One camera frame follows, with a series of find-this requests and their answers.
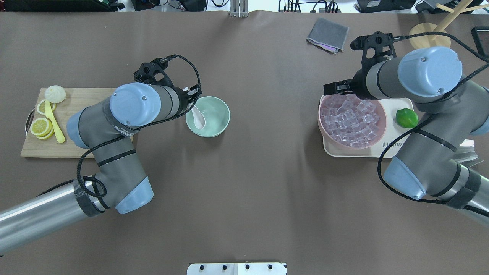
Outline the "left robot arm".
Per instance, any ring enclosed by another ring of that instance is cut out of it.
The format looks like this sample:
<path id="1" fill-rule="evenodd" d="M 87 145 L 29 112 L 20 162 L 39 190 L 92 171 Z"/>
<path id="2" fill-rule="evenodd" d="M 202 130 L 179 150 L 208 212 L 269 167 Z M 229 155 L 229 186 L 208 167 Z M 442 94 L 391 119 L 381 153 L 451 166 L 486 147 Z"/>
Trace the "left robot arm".
<path id="1" fill-rule="evenodd" d="M 69 138 L 87 150 L 76 176 L 2 211 L 1 254 L 111 208 L 126 214 L 152 200 L 154 192 L 131 137 L 184 116 L 202 93 L 199 79 L 189 89 L 173 85 L 165 69 L 175 58 L 181 55 L 143 63 L 133 74 L 134 83 L 70 117 Z"/>

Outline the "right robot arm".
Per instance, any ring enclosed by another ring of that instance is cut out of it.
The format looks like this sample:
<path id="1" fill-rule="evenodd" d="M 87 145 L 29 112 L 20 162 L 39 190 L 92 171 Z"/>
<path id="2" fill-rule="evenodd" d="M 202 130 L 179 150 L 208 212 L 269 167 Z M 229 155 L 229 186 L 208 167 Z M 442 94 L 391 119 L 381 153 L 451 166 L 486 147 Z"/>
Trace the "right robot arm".
<path id="1" fill-rule="evenodd" d="M 406 138 L 380 181 L 402 198 L 454 209 L 488 225 L 489 181 L 454 155 L 468 136 L 488 133 L 488 88 L 472 78 L 488 68 L 482 57 L 456 37 L 445 34 L 484 65 L 464 76 L 452 49 L 435 46 L 397 57 L 393 44 L 416 35 L 376 32 L 357 37 L 353 50 L 362 51 L 361 69 L 352 79 L 324 85 L 325 95 L 355 94 L 360 99 L 410 99 L 424 112 L 421 122 L 401 134 Z"/>

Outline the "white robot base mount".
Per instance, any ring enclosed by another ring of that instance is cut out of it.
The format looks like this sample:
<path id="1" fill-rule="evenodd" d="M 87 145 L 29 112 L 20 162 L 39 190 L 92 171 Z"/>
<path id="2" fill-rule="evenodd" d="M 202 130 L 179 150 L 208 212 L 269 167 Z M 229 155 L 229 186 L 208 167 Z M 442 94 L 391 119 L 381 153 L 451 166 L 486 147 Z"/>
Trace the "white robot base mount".
<path id="1" fill-rule="evenodd" d="M 193 263 L 187 275 L 287 275 L 286 263 L 281 262 L 228 262 Z"/>

